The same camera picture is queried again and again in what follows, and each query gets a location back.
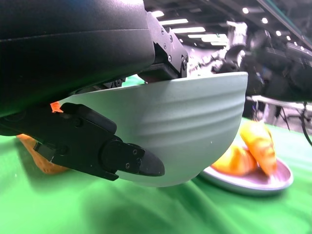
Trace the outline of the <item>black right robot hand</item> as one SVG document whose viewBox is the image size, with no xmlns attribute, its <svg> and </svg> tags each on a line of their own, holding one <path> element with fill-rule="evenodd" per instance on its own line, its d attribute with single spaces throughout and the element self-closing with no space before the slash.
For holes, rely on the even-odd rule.
<svg viewBox="0 0 312 234">
<path fill-rule="evenodd" d="M 289 102 L 312 100 L 312 52 L 272 38 L 266 30 L 247 37 L 240 69 L 248 73 L 246 94 Z"/>
</svg>

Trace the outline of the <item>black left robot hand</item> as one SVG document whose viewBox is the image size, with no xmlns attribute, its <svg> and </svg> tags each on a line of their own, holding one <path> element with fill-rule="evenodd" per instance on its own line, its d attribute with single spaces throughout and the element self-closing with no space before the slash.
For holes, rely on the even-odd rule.
<svg viewBox="0 0 312 234">
<path fill-rule="evenodd" d="M 3 0 L 0 3 L 0 133 L 25 134 L 47 161 L 116 180 L 122 171 L 163 176 L 159 157 L 116 136 L 82 104 L 52 103 L 142 74 L 184 78 L 188 53 L 141 0 Z"/>
</svg>

